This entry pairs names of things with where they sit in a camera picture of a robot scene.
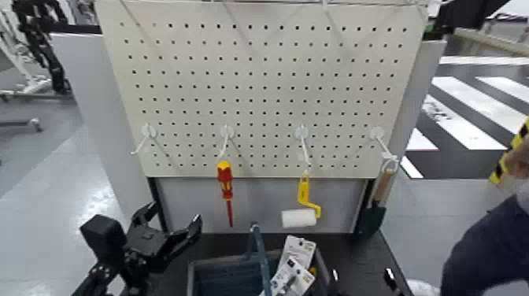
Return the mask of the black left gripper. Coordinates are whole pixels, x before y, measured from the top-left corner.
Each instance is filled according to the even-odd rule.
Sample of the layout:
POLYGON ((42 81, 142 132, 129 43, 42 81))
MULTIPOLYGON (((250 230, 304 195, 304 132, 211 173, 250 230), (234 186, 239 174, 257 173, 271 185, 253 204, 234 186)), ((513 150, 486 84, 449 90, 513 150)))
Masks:
POLYGON ((125 264, 130 271, 164 271, 167 261, 178 257, 202 235, 200 214, 186 228, 168 235, 148 225, 158 212, 157 203, 149 202, 132 215, 125 246, 125 264))

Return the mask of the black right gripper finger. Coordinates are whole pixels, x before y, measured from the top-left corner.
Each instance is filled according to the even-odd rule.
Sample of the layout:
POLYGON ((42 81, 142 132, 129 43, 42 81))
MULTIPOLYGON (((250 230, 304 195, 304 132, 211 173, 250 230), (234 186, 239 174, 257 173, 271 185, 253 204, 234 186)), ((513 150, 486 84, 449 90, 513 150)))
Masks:
POLYGON ((338 289, 338 273, 333 268, 331 270, 330 281, 328 284, 328 296, 339 296, 339 295, 340 293, 338 289))
POLYGON ((383 273, 383 279, 385 284, 390 289, 392 295, 403 296, 403 292, 398 286, 398 282, 394 277, 394 273, 391 268, 386 268, 383 273))

